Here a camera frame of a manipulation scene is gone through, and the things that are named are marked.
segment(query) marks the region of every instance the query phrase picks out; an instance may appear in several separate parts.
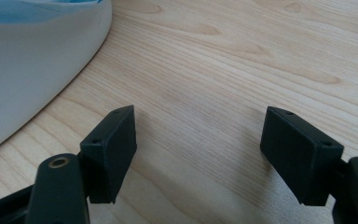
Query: white object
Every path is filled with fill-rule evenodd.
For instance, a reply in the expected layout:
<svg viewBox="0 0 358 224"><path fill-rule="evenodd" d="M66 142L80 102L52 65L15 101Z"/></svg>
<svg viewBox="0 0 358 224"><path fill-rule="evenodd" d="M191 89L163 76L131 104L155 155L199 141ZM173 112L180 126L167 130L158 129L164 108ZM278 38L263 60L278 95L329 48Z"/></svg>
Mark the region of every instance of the white object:
<svg viewBox="0 0 358 224"><path fill-rule="evenodd" d="M19 13L24 6L34 11L0 15L0 143L81 71L112 20L110 0L18 2Z"/></svg>

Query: wooden table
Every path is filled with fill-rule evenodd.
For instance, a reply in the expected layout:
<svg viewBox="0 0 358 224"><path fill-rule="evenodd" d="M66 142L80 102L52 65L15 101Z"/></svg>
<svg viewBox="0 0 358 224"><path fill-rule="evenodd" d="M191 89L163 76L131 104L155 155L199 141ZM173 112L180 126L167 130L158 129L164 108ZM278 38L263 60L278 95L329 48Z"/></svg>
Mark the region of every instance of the wooden table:
<svg viewBox="0 0 358 224"><path fill-rule="evenodd" d="M0 146L0 198L111 110L135 105L138 151L92 223L332 223L260 153L268 105L358 156L358 1L114 0L84 70Z"/></svg>

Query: curved white edge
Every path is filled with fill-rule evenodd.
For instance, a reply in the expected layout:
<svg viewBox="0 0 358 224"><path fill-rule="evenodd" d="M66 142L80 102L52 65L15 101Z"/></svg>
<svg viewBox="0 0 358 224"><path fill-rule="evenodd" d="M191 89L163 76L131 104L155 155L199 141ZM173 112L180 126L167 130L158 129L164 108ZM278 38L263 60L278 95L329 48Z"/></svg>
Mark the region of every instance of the curved white edge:
<svg viewBox="0 0 358 224"><path fill-rule="evenodd" d="M112 21L110 0L35 24L0 24L0 144L87 64Z"/></svg>

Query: wood grain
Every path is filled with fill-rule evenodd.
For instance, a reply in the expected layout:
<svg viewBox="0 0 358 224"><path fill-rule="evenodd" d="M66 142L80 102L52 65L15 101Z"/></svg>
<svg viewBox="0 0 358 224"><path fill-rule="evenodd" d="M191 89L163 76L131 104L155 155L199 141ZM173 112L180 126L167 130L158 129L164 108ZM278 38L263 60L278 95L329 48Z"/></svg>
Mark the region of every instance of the wood grain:
<svg viewBox="0 0 358 224"><path fill-rule="evenodd" d="M85 69L0 146L0 198L111 110L135 105L138 151L92 223L332 223L298 205L259 150L268 105L358 156L358 1L114 0Z"/></svg>

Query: light wood surface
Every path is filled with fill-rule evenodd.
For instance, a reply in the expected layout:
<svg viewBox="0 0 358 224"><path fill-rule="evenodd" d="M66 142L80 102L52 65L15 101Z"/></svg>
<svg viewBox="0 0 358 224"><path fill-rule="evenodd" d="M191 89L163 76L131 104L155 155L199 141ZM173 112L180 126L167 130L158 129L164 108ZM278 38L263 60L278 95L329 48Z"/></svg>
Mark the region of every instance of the light wood surface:
<svg viewBox="0 0 358 224"><path fill-rule="evenodd" d="M0 146L0 198L135 105L138 151L92 223L332 223L299 205L259 150L268 105L358 156L358 1L114 0L85 69Z"/></svg>

